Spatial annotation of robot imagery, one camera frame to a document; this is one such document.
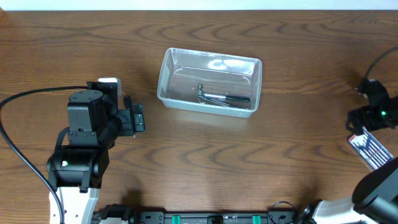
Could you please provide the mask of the precision screwdriver set case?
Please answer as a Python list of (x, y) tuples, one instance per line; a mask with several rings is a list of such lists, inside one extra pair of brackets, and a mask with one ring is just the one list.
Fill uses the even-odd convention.
[(371, 170), (377, 170), (393, 160), (393, 155), (365, 128), (362, 135), (352, 135), (348, 143)]

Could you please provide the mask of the small hammer black handle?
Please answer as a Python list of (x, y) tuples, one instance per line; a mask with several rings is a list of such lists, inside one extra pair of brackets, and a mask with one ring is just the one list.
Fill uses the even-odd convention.
[(250, 98), (245, 97), (245, 96), (219, 95), (219, 94), (215, 94), (215, 93), (204, 92), (202, 84), (198, 85), (197, 99), (198, 99), (199, 96), (212, 97), (212, 98), (214, 98), (216, 100), (220, 100), (222, 102), (226, 102), (226, 101), (229, 100), (229, 101), (237, 101), (237, 102), (242, 102), (242, 103), (249, 103), (251, 101)]

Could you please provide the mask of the silver combination wrench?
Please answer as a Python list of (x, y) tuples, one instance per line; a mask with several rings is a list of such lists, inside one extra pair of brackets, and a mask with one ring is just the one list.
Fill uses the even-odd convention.
[(228, 107), (228, 108), (237, 108), (237, 106), (235, 106), (235, 105), (231, 105), (231, 104), (222, 102), (220, 100), (216, 100), (216, 99), (214, 99), (212, 97), (199, 96), (198, 100), (199, 100), (199, 103), (201, 103), (201, 104), (204, 104), (203, 101), (209, 101), (209, 102), (214, 103), (214, 104), (216, 104), (218, 106), (224, 106), (224, 107)]

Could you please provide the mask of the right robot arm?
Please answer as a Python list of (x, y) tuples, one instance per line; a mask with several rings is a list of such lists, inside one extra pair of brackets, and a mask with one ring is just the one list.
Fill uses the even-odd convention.
[(371, 131), (397, 127), (397, 103), (364, 106), (350, 111), (346, 129), (349, 143), (373, 168), (355, 187), (351, 197), (317, 200), (307, 205), (295, 223), (397, 223), (397, 158)]

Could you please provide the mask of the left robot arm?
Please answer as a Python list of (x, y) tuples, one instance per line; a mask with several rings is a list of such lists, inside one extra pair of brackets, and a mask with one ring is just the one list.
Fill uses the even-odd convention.
[(120, 136), (145, 131), (143, 106), (122, 97), (118, 78), (88, 82), (87, 89), (70, 95), (69, 127), (58, 135), (47, 161), (51, 223), (90, 223), (109, 165), (109, 150)]

